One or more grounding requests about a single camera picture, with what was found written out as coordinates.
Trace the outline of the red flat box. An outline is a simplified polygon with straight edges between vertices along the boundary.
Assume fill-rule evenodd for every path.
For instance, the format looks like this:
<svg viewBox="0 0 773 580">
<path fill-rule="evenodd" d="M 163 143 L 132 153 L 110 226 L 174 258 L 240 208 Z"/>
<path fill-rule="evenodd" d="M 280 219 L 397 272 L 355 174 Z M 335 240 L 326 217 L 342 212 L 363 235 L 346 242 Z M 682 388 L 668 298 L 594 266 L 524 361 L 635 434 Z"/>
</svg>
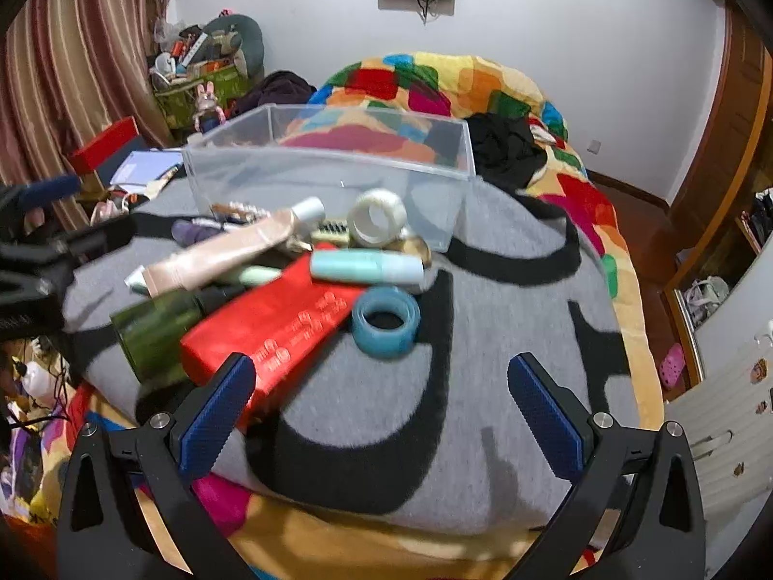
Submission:
<svg viewBox="0 0 773 580">
<path fill-rule="evenodd" d="M 73 171 L 77 175 L 85 175 L 95 172 L 101 165 L 105 164 L 110 157 L 119 152 L 126 144 L 129 144 L 135 138 L 138 138 L 139 130 L 136 126 L 133 116 L 126 116 L 114 122 L 101 133 L 86 143 L 77 151 L 73 152 L 68 160 Z"/>
</svg>

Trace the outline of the beige cosmetic tube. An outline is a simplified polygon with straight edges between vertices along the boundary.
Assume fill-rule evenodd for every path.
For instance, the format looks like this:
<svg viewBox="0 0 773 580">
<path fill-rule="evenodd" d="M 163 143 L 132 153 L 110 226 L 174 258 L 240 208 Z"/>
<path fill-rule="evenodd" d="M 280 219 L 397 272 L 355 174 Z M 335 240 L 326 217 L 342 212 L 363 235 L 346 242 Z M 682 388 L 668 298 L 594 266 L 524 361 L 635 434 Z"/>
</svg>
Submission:
<svg viewBox="0 0 773 580">
<path fill-rule="evenodd" d="M 239 227 L 237 231 L 216 234 L 144 268 L 143 279 L 149 295 L 157 297 L 170 290 L 197 290 L 232 268 L 247 264 L 265 251 L 284 244 L 301 231 L 317 228 L 324 218 L 324 203 L 312 196 Z"/>
</svg>

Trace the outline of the pink rabbit toy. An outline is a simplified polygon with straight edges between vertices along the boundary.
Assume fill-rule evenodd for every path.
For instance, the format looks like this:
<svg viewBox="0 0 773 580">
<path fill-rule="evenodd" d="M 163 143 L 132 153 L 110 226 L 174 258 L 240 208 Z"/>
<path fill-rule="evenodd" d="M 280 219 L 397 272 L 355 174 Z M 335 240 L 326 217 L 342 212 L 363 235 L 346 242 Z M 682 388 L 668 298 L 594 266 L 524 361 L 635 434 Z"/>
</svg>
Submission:
<svg viewBox="0 0 773 580">
<path fill-rule="evenodd" d="M 195 98 L 195 113 L 193 116 L 194 130 L 207 133 L 221 126 L 227 120 L 223 107 L 219 105 L 215 93 L 215 84 L 207 81 L 197 86 Z"/>
</svg>

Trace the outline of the black clothing pile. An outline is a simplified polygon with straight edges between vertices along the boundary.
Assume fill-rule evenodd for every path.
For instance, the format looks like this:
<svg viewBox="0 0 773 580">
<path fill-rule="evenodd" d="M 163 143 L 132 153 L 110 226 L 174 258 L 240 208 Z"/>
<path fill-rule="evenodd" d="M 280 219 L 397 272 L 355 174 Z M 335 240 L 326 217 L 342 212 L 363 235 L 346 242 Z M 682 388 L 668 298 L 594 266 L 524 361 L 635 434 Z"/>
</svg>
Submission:
<svg viewBox="0 0 773 580">
<path fill-rule="evenodd" d="M 534 141 L 524 116 L 478 113 L 465 122 L 475 171 L 486 182 L 504 190 L 525 190 L 544 175 L 548 156 Z"/>
</svg>

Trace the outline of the teal cylinder bottle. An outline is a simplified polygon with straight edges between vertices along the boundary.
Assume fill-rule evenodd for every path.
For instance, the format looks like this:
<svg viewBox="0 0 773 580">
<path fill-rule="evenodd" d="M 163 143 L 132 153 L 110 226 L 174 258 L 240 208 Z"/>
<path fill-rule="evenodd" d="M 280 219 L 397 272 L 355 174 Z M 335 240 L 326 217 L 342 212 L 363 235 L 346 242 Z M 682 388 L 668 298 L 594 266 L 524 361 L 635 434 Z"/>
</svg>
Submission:
<svg viewBox="0 0 773 580">
<path fill-rule="evenodd" d="M 381 250 L 316 250 L 309 271 L 313 279 L 361 286 L 416 286 L 425 279 L 421 258 Z"/>
</svg>

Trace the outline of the red pouch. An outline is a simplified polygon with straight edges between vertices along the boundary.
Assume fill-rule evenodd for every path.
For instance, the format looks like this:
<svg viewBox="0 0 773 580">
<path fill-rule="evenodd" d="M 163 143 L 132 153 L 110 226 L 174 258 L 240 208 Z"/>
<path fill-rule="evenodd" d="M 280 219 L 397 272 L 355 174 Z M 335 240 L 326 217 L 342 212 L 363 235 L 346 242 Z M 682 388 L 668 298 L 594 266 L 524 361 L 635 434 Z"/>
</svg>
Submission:
<svg viewBox="0 0 773 580">
<path fill-rule="evenodd" d="M 237 422 L 245 431 L 298 387 L 365 290 L 315 279 L 305 255 L 278 279 L 248 290 L 191 329 L 181 340 L 182 368 L 203 385 L 232 353 L 248 356 L 256 380 Z"/>
</svg>

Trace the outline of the gold small item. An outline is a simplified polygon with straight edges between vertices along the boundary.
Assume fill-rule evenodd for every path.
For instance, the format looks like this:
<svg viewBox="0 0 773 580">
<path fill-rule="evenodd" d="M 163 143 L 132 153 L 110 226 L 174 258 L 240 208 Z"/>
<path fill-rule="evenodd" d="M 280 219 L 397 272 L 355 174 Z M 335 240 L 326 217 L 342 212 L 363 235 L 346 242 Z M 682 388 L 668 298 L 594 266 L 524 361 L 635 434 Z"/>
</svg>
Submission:
<svg viewBox="0 0 773 580">
<path fill-rule="evenodd" d="M 385 246 L 385 250 L 419 258 L 421 259 L 424 268 L 429 268 L 432 264 L 432 251 L 429 245 L 427 245 L 427 242 L 419 236 L 397 238 L 397 240 L 389 242 L 389 244 Z"/>
</svg>

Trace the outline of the green neck pillow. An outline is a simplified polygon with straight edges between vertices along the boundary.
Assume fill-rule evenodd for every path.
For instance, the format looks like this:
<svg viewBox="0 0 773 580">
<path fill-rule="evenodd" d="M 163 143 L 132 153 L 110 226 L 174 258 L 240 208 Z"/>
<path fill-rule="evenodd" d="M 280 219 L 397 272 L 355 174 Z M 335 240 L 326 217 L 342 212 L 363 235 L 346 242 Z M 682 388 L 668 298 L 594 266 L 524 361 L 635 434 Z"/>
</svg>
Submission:
<svg viewBox="0 0 773 580">
<path fill-rule="evenodd" d="M 262 79 L 265 75 L 265 45 L 262 30 L 257 21 L 244 14 L 223 14 L 203 26 L 203 30 L 212 35 L 218 31 L 225 34 L 237 33 L 240 38 L 239 50 L 243 53 L 245 76 L 249 79 Z"/>
</svg>

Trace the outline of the grey black blanket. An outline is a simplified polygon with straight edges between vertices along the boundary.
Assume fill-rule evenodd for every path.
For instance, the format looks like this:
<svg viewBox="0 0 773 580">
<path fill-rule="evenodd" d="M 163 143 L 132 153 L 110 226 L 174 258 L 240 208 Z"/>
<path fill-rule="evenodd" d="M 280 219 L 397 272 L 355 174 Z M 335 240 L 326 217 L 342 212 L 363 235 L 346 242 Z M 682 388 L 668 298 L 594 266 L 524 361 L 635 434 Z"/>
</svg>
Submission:
<svg viewBox="0 0 773 580">
<path fill-rule="evenodd" d="M 559 205 L 474 181 L 429 279 L 412 351 L 380 362 L 341 331 L 215 473 L 427 532 L 545 524 L 567 486 L 508 393 L 510 360 L 532 353 L 589 410 L 641 419 L 598 250 Z"/>
</svg>

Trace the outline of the colourful patchwork quilt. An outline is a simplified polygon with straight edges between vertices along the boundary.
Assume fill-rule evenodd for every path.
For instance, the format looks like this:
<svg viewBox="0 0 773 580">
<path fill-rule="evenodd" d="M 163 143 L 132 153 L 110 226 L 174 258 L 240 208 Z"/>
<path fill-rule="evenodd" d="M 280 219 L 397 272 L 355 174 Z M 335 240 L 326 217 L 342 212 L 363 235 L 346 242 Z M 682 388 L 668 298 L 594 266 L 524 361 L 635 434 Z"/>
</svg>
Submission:
<svg viewBox="0 0 773 580">
<path fill-rule="evenodd" d="M 484 113 L 528 120 L 546 155 L 545 172 L 533 180 L 528 195 L 566 215 L 608 267 L 621 329 L 613 348 L 629 365 L 637 418 L 646 427 L 662 421 L 641 286 L 617 212 L 570 147 L 565 120 L 528 76 L 480 57 L 390 55 L 340 70 L 312 98 L 338 109 L 425 109 L 453 118 Z M 389 579 L 493 579 L 516 563 L 539 535 L 505 526 L 479 536 L 441 536 L 383 528 L 366 520 L 344 521 L 270 500 L 236 482 L 235 476 L 234 467 L 223 466 L 199 480 L 195 491 L 215 524 L 267 579 L 302 579 L 314 565 L 335 560 L 358 567 L 375 564 Z"/>
</svg>

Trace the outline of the white suitcase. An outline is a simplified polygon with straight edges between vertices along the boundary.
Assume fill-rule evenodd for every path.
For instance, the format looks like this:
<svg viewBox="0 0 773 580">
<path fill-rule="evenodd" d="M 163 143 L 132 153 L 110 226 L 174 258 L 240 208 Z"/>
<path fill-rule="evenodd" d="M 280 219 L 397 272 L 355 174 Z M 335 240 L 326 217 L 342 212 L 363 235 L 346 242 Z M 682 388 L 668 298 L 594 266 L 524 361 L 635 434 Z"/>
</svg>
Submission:
<svg viewBox="0 0 773 580">
<path fill-rule="evenodd" d="M 772 489 L 772 329 L 718 375 L 666 404 L 692 452 L 703 513 L 729 513 Z"/>
</svg>

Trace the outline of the dark green spray bottle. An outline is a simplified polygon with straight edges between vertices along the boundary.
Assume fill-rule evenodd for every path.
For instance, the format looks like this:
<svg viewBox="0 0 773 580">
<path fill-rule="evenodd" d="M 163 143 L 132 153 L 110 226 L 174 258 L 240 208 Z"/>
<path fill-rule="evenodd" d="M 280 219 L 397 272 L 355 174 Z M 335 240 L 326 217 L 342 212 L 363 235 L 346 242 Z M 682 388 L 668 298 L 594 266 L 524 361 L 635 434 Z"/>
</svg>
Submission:
<svg viewBox="0 0 773 580">
<path fill-rule="evenodd" d="M 113 314 L 110 319 L 118 342 L 138 380 L 151 380 L 177 367 L 182 338 L 247 290 L 241 284 L 178 288 Z"/>
</svg>

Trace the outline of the blue white book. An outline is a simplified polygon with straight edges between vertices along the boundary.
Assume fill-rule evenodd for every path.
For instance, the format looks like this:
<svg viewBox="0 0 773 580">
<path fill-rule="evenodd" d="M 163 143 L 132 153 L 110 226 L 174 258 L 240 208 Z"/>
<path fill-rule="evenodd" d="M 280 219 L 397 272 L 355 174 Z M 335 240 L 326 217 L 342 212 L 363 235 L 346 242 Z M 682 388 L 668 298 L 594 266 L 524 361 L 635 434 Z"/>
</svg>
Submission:
<svg viewBox="0 0 773 580">
<path fill-rule="evenodd" d="M 110 187 L 147 186 L 184 162 L 178 149 L 131 152 L 110 178 Z"/>
</svg>

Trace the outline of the striped pink curtain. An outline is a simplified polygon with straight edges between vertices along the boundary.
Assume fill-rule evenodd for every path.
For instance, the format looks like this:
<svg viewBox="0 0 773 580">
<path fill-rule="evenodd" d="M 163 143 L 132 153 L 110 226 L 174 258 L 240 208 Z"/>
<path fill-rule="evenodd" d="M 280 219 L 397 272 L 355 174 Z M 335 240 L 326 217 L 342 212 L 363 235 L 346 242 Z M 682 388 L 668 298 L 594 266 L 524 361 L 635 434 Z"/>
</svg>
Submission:
<svg viewBox="0 0 773 580">
<path fill-rule="evenodd" d="M 1 180 L 70 171 L 71 156 L 122 118 L 171 144 L 149 84 L 153 30 L 169 0 L 25 0 L 1 35 Z"/>
</svg>

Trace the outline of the dark purple clothing pile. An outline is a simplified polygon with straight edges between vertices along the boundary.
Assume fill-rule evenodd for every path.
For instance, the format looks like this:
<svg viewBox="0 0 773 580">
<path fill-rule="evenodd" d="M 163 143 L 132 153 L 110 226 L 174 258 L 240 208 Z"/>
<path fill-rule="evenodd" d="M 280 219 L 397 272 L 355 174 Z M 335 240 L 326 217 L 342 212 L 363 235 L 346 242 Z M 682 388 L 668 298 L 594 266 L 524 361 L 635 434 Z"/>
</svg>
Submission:
<svg viewBox="0 0 773 580">
<path fill-rule="evenodd" d="M 230 116 L 242 116 L 263 105 L 304 105 L 317 92 L 306 79 L 291 71 L 276 71 L 254 85 L 245 96 L 237 98 Z"/>
</svg>

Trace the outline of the white tape roll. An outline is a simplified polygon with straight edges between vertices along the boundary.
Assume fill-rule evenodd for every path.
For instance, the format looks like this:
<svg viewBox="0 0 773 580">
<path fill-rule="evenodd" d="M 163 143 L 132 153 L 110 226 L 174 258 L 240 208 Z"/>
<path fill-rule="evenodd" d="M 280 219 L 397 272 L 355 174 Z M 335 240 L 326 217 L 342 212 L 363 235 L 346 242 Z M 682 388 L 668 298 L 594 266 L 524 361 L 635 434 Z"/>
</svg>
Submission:
<svg viewBox="0 0 773 580">
<path fill-rule="evenodd" d="M 397 240 L 406 223 L 402 199 L 385 188 L 363 192 L 347 214 L 350 236 L 366 247 L 387 246 Z"/>
</svg>

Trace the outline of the pink croc shoe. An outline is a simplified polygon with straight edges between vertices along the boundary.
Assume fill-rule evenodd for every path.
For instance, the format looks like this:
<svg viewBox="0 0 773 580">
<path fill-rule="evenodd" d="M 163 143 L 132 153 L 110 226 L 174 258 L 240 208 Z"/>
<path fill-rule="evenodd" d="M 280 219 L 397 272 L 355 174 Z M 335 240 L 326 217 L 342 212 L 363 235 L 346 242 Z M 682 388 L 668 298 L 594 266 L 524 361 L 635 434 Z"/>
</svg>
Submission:
<svg viewBox="0 0 773 580">
<path fill-rule="evenodd" d="M 683 347 L 679 343 L 672 344 L 658 367 L 658 375 L 663 388 L 666 390 L 675 388 L 686 366 Z"/>
</svg>

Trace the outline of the clear plastic storage box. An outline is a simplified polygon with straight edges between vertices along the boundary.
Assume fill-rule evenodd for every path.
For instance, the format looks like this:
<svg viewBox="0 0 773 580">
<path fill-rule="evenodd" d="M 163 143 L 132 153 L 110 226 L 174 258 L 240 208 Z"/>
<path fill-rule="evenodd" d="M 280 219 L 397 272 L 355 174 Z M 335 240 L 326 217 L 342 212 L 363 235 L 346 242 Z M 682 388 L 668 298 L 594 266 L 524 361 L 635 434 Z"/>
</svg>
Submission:
<svg viewBox="0 0 773 580">
<path fill-rule="evenodd" d="M 363 192 L 401 198 L 407 225 L 443 251 L 475 177 L 465 122 L 382 107 L 265 105 L 184 149 L 199 210 L 278 210 L 316 196 L 345 218 Z"/>
</svg>

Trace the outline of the pale green tube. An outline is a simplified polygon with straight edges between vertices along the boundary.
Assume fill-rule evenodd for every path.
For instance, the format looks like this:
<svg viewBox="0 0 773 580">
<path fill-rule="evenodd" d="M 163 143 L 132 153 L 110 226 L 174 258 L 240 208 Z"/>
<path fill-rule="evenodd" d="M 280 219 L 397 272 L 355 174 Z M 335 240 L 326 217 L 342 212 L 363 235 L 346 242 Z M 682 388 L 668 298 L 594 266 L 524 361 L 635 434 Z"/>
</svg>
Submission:
<svg viewBox="0 0 773 580">
<path fill-rule="evenodd" d="M 132 271 L 125 279 L 125 285 L 132 292 L 139 295 L 148 296 L 149 290 L 144 280 L 144 267 L 139 266 Z M 229 273 L 220 275 L 214 280 L 215 284 L 225 284 L 225 286 L 244 286 L 248 288 L 257 288 L 271 283 L 282 275 L 279 268 L 248 266 L 234 268 Z"/>
</svg>

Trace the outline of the blue tape roll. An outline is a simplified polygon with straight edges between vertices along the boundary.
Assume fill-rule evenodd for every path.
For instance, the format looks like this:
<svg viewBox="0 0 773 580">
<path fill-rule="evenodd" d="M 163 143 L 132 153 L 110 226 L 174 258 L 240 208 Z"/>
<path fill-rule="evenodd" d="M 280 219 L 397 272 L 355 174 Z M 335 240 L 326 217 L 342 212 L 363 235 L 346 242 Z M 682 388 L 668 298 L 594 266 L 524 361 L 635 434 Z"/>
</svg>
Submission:
<svg viewBox="0 0 773 580">
<path fill-rule="evenodd" d="M 398 359 L 412 351 L 420 323 L 421 309 L 412 295 L 397 287 L 373 287 L 354 305 L 351 335 L 370 358 Z"/>
</svg>

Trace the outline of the wooden door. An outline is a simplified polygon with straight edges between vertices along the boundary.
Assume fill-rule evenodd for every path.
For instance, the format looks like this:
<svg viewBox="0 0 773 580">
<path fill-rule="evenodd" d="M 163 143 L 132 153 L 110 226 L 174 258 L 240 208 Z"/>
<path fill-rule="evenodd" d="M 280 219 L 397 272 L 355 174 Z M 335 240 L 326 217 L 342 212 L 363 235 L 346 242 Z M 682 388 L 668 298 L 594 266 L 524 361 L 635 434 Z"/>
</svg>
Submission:
<svg viewBox="0 0 773 580">
<path fill-rule="evenodd" d="M 710 224 L 752 144 L 768 103 L 771 58 L 761 35 L 740 8 L 726 8 L 725 43 L 712 110 L 692 165 L 670 208 L 672 223 L 687 234 Z"/>
</svg>

